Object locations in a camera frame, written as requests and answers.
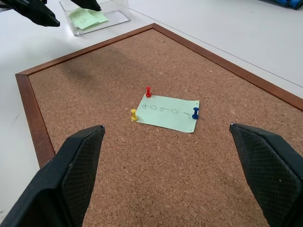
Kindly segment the clear plastic box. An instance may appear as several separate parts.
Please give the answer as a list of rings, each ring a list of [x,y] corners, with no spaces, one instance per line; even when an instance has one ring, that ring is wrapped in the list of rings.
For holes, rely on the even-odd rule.
[[[60,5],[67,17],[69,26],[75,36],[90,34],[130,21],[128,0],[97,0],[97,2],[101,7],[101,12],[107,17],[108,21],[104,23],[95,23],[85,29],[79,29],[71,22],[69,15],[81,7],[77,6],[71,0],[60,1]]]

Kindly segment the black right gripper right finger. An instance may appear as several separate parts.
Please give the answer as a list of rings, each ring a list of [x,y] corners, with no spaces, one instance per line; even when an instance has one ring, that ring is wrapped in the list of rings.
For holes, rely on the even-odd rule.
[[[303,227],[303,157],[273,132],[237,123],[229,130],[270,227]]]

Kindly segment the blue boxing glove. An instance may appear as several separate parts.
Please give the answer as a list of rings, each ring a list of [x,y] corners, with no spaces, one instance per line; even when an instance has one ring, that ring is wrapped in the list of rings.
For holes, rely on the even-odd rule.
[[[303,7],[303,0],[259,0],[265,3],[277,5],[287,9],[299,10]]]

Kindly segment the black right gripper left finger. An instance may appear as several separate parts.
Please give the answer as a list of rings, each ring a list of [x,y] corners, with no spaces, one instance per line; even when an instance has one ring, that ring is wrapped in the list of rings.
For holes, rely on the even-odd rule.
[[[103,125],[69,136],[33,177],[0,227],[82,227],[94,189]]]

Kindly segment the green sticky note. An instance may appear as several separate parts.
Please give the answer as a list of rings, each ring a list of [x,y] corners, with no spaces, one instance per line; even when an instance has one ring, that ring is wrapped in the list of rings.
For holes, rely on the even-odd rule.
[[[108,21],[107,17],[101,11],[94,11],[88,9],[87,12],[95,18],[95,21],[97,23],[104,23]]]
[[[85,9],[78,8],[77,10],[73,11],[69,18],[71,22],[79,29],[85,29],[98,21]]]

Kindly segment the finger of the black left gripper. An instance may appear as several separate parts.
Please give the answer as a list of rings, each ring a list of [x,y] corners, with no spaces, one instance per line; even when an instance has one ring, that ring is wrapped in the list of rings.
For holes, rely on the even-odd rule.
[[[37,25],[60,26],[55,14],[46,6],[47,0],[0,0],[0,2]]]
[[[101,7],[98,4],[97,0],[71,0],[71,1],[83,9],[101,11]]]

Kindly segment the wood framed cork board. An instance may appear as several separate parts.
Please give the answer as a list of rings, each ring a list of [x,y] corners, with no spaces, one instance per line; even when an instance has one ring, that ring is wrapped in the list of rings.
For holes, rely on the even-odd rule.
[[[281,135],[303,155],[303,98],[150,24],[16,74],[38,163],[105,127],[84,227],[268,227],[229,126]],[[131,121],[146,87],[198,100],[193,133]]]

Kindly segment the green handwritten paper note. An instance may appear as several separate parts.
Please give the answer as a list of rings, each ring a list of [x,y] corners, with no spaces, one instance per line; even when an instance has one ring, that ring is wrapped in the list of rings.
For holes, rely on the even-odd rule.
[[[137,109],[135,122],[159,126],[180,132],[193,133],[197,120],[192,118],[198,100],[183,100],[165,96],[143,95]]]

